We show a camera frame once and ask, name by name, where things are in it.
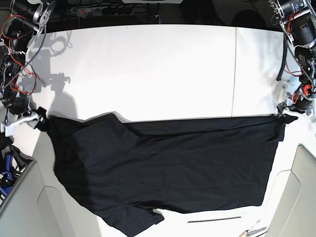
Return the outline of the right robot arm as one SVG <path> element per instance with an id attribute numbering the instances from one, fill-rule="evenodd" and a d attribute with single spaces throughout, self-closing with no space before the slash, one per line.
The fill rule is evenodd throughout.
<path id="1" fill-rule="evenodd" d="M 55 9 L 54 0 L 13 0 L 10 3 L 10 16 L 0 29 L 0 101 L 6 109 L 6 116 L 0 124 L 1 133 L 9 137 L 16 126 L 27 123 L 30 127 L 40 128 L 46 119 L 46 110 L 31 107 L 29 97 L 35 92 L 26 91 L 18 85 L 20 76 L 30 76 L 38 82 L 39 76 L 31 62 L 37 57 L 36 52 L 26 60 L 32 43 L 39 36 L 46 36 L 47 23 Z M 10 122 L 8 114 L 17 116 Z"/>

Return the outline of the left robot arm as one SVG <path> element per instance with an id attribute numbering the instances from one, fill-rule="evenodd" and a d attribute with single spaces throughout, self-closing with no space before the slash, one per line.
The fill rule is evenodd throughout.
<path id="1" fill-rule="evenodd" d="M 283 31 L 283 55 L 277 81 L 283 72 L 299 79 L 298 88 L 278 104 L 283 111 L 305 114 L 316 125 L 316 10 L 310 0 L 270 0 L 274 18 Z"/>

